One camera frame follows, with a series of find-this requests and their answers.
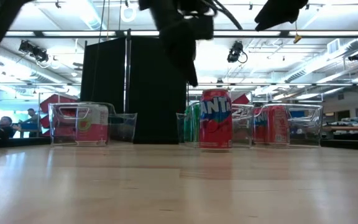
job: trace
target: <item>man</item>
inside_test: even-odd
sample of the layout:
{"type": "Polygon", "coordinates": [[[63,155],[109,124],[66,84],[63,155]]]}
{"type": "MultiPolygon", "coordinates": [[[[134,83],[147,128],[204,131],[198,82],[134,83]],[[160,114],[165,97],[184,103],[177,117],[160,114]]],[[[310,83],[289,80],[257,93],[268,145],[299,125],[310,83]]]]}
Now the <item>man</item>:
{"type": "Polygon", "coordinates": [[[0,120],[0,138],[8,140],[15,134],[14,128],[12,127],[12,119],[8,116],[3,116],[0,120]]]}
{"type": "MultiPolygon", "coordinates": [[[[36,114],[35,110],[33,108],[28,109],[27,112],[28,112],[30,118],[25,120],[25,121],[19,122],[19,124],[22,124],[22,123],[38,124],[39,114],[36,114]]],[[[38,124],[38,126],[39,126],[38,132],[39,132],[39,135],[41,135],[42,134],[41,125],[38,124]]],[[[30,132],[29,137],[30,138],[36,138],[37,137],[37,132],[30,132]]]]}

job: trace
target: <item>black curtain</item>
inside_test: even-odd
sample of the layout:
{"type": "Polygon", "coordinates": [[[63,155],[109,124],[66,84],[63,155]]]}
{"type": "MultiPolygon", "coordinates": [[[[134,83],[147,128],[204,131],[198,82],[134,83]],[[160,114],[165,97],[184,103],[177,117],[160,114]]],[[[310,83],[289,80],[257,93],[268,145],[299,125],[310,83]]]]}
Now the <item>black curtain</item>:
{"type": "Polygon", "coordinates": [[[134,143],[178,144],[176,113],[186,107],[186,81],[156,38],[131,37],[128,113],[138,113],[134,143]]]}
{"type": "Polygon", "coordinates": [[[111,103],[124,112],[125,54],[124,37],[85,47],[81,101],[111,103]]]}

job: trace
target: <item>wooden tabletop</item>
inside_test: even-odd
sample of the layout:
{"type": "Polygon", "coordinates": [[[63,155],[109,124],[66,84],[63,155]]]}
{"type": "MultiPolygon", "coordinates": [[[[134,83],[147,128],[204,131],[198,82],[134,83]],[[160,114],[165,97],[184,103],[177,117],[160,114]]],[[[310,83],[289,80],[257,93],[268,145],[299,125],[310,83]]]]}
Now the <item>wooden tabletop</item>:
{"type": "Polygon", "coordinates": [[[0,150],[1,224],[358,224],[358,151],[0,150]]]}

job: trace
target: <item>clear plastic bin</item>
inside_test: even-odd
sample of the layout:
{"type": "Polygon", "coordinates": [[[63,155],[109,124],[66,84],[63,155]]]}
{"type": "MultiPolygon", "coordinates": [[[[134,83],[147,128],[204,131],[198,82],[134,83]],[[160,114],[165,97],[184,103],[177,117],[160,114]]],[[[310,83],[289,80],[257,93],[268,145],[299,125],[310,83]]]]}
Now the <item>clear plastic bin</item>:
{"type": "Polygon", "coordinates": [[[177,113],[179,144],[198,147],[200,137],[200,103],[187,107],[184,114],[177,113]]]}
{"type": "Polygon", "coordinates": [[[254,106],[232,105],[233,148],[252,146],[254,106]]]}
{"type": "Polygon", "coordinates": [[[115,141],[133,142],[137,113],[112,114],[110,116],[111,138],[115,141]]]}
{"type": "Polygon", "coordinates": [[[256,144],[319,146],[323,107],[318,105],[268,104],[254,109],[256,144]]]}
{"type": "MultiPolygon", "coordinates": [[[[232,105],[233,147],[251,147],[253,108],[252,105],[232,105]]],[[[200,113],[199,102],[188,106],[184,114],[177,113],[180,144],[187,147],[199,147],[200,113]]]]}
{"type": "Polygon", "coordinates": [[[136,114],[116,114],[109,103],[49,104],[53,146],[107,146],[110,140],[132,141],[136,114]]]}

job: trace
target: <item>fanta can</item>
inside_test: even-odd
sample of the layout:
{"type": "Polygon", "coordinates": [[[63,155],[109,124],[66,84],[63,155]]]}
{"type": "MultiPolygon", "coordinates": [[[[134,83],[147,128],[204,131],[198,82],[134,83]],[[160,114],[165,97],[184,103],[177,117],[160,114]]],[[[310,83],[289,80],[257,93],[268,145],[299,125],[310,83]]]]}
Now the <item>fanta can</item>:
{"type": "Polygon", "coordinates": [[[229,92],[205,90],[200,99],[200,148],[226,151],[232,147],[232,116],[229,92]]]}

